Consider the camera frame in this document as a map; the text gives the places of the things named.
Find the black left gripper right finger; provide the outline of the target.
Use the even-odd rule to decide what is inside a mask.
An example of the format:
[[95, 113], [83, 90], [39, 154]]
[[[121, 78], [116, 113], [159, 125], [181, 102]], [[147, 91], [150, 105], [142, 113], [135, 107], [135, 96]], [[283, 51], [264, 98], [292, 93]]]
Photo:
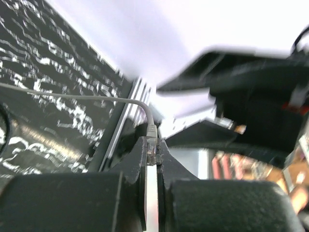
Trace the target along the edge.
[[275, 183], [201, 180], [158, 142], [161, 232], [302, 232], [289, 197]]

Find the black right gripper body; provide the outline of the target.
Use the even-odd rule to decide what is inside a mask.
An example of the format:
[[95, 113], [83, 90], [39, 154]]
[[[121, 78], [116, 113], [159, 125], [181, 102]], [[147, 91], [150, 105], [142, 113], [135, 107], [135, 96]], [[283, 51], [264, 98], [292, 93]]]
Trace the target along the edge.
[[169, 147], [198, 147], [238, 153], [284, 167], [309, 120], [309, 53], [299, 48], [304, 29], [286, 58], [213, 49], [158, 87], [160, 93], [207, 89], [217, 119], [244, 126], [242, 134], [201, 121], [169, 137]]

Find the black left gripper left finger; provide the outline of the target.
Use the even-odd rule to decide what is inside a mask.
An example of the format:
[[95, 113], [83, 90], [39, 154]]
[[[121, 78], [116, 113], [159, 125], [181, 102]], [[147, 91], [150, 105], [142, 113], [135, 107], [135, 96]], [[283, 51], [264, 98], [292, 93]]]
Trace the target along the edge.
[[141, 137], [107, 172], [14, 177], [0, 195], [1, 231], [144, 231], [146, 153]]

